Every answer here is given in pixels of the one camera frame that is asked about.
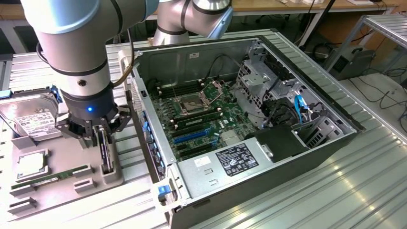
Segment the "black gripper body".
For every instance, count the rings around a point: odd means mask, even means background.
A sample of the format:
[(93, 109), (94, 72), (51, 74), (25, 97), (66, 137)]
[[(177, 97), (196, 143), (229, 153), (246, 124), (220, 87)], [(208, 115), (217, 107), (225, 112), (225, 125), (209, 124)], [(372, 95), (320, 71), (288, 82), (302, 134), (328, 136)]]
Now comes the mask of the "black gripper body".
[(90, 120), (91, 127), (99, 125), (99, 118), (106, 116), (107, 120), (117, 114), (117, 105), (113, 101), (111, 83), (90, 96), (73, 96), (61, 92), (67, 112), (82, 120)]

